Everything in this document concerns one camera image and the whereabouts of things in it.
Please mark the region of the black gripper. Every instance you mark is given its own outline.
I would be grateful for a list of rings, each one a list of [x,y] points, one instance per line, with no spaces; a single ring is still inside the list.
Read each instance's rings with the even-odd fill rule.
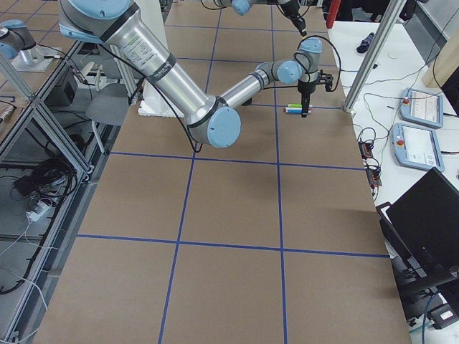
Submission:
[[[301,117],[307,118],[309,114],[309,106],[306,107],[304,105],[310,104],[311,94],[315,92],[315,82],[304,82],[299,80],[298,81],[298,91],[301,94]]]
[[[306,21],[300,14],[292,15],[290,17],[290,20],[292,21],[293,25],[300,33],[306,32]]]

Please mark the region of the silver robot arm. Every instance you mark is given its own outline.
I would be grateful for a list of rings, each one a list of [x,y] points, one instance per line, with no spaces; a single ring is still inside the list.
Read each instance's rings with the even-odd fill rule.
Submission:
[[[181,111],[189,137],[215,148],[229,147],[238,139],[241,120],[236,108],[270,83],[297,83],[303,116],[319,83],[322,42],[317,37],[305,38],[292,59],[262,63],[222,95],[213,96],[198,87],[147,27],[135,1],[61,1],[59,25],[68,38],[119,48],[128,65]]]
[[[267,4],[276,7],[279,12],[289,19],[293,26],[298,30],[302,37],[307,35],[305,14],[301,14],[301,5],[297,0],[285,1],[253,1],[253,0],[227,0],[209,1],[211,6],[207,6],[205,1],[200,1],[201,5],[208,10],[220,10],[230,8],[240,16],[246,15],[255,4]]]

